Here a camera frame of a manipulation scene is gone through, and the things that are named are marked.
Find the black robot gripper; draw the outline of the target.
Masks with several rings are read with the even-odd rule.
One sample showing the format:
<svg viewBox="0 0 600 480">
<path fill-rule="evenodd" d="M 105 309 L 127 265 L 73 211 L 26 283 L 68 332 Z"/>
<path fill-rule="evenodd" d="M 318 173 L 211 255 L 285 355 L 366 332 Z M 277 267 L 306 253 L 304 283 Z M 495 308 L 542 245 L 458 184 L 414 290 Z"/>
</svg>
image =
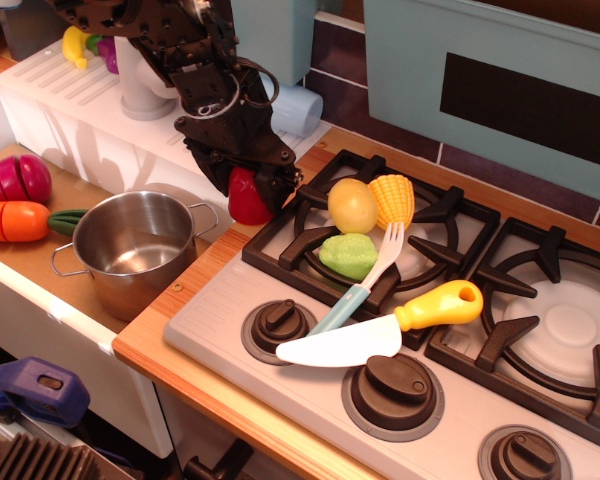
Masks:
<svg viewBox="0 0 600 480">
<path fill-rule="evenodd" d="M 261 84 L 183 84 L 175 128 L 201 172 L 224 196 L 234 167 L 255 172 L 256 190 L 277 214 L 303 180 L 295 154 L 271 127 L 272 102 Z"/>
</svg>

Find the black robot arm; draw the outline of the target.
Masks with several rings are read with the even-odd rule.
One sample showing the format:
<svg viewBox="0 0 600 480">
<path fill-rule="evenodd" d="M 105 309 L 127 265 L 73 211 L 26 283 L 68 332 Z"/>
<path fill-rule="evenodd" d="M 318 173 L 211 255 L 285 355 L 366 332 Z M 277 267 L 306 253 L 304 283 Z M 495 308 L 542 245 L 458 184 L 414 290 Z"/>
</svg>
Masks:
<svg viewBox="0 0 600 480">
<path fill-rule="evenodd" d="M 228 1 L 54 1 L 55 13 L 83 33 L 124 37 L 184 113 L 174 126 L 198 167 L 223 195 L 236 167 L 252 172 L 267 209 L 278 213 L 303 176 L 271 127 L 266 69 L 237 53 Z"/>
</svg>

